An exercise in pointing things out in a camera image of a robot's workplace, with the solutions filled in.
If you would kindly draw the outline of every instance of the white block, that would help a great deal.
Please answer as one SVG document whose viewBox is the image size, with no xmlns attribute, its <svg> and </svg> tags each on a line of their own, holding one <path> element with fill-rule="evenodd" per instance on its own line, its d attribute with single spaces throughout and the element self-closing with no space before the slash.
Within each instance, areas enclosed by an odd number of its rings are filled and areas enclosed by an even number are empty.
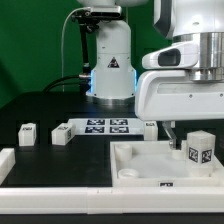
<svg viewBox="0 0 224 224">
<path fill-rule="evenodd" d="M 196 131 L 187 135 L 187 169 L 191 176 L 211 175 L 214 167 L 215 135 Z"/>
<path fill-rule="evenodd" d="M 144 141 L 158 140 L 158 126 L 155 121 L 145 122 L 144 125 Z"/>
<path fill-rule="evenodd" d="M 19 146 L 34 146 L 37 137 L 36 124 L 23 124 L 18 136 Z"/>
<path fill-rule="evenodd" d="M 75 136 L 75 125 L 62 123 L 51 132 L 53 145 L 66 145 Z"/>
<path fill-rule="evenodd" d="M 14 149 L 2 149 L 0 152 L 0 185 L 15 165 Z"/>
</svg>

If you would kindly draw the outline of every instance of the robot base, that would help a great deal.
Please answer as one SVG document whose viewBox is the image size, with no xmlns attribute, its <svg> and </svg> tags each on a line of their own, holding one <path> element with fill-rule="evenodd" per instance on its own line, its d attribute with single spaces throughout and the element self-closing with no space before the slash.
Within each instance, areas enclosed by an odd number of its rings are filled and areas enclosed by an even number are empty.
<svg viewBox="0 0 224 224">
<path fill-rule="evenodd" d="M 86 93 L 86 100 L 88 102 L 96 103 L 99 105 L 129 105 L 133 104 L 135 102 L 135 97 L 125 98 L 125 99 L 104 99 L 104 98 L 98 98 L 97 96 L 94 96 L 90 93 Z"/>
</svg>

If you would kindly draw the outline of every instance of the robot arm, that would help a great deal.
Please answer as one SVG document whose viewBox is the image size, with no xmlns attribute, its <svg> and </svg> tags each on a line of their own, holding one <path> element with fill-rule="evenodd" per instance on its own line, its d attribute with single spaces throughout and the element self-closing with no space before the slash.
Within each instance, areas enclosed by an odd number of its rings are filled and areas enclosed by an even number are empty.
<svg viewBox="0 0 224 224">
<path fill-rule="evenodd" d="M 154 27 L 167 39 L 172 39 L 175 27 L 173 0 L 154 1 Z"/>
</svg>

